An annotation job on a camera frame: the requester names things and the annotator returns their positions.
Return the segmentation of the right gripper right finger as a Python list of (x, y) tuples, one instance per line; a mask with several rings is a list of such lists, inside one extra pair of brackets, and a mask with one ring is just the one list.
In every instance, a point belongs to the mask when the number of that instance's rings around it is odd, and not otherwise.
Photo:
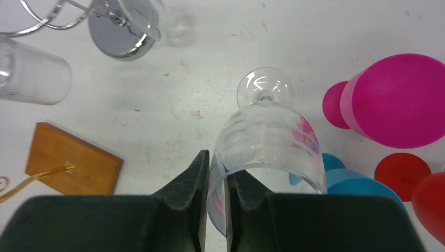
[(229, 251), (424, 251), (387, 197), (274, 193), (247, 171), (225, 187)]

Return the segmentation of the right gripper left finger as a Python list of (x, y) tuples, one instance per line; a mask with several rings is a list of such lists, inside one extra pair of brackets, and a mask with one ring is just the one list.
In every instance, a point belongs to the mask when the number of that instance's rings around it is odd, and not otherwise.
[(209, 152), (152, 195), (37, 196), (13, 215), (1, 251), (204, 251)]

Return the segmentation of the blue wine glass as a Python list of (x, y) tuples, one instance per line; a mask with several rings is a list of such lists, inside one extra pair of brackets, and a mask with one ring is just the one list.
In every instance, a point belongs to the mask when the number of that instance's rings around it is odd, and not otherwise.
[(402, 207), (405, 206), (400, 197), (385, 184), (347, 169), (344, 163), (332, 154), (323, 153), (322, 158), (328, 194), (384, 196), (395, 200)]

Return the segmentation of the red wine glass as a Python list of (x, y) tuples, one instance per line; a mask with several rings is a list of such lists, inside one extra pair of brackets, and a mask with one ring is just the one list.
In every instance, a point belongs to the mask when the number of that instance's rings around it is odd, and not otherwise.
[(411, 153), (393, 153), (376, 166), (374, 178), (411, 202), (423, 227), (444, 244), (444, 171), (432, 173), (428, 164)]

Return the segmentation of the pink wine glass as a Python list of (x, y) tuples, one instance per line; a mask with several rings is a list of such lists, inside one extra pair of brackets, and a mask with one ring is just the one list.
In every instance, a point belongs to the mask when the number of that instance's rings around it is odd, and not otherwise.
[(331, 86), (322, 101), (328, 122), (396, 149), (444, 137), (444, 63), (420, 54), (381, 59)]

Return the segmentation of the wooden rack base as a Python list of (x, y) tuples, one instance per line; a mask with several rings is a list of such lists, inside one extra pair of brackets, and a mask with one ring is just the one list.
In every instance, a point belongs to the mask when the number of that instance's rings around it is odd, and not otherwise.
[(112, 195), (124, 160), (50, 123), (38, 122), (25, 168), (29, 176), (71, 169), (40, 181), (64, 195)]

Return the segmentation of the clear patterned glass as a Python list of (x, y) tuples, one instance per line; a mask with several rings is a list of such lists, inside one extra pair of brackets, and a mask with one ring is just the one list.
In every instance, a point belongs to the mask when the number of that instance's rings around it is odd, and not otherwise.
[(71, 86), (72, 71), (64, 59), (1, 37), (2, 100), (55, 105)]

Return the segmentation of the clear champagne flute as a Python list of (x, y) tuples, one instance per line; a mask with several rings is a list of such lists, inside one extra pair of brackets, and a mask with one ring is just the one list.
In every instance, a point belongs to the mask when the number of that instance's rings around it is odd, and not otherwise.
[(196, 19), (183, 1), (152, 1), (159, 13), (159, 43), (162, 46), (186, 48), (196, 42)]

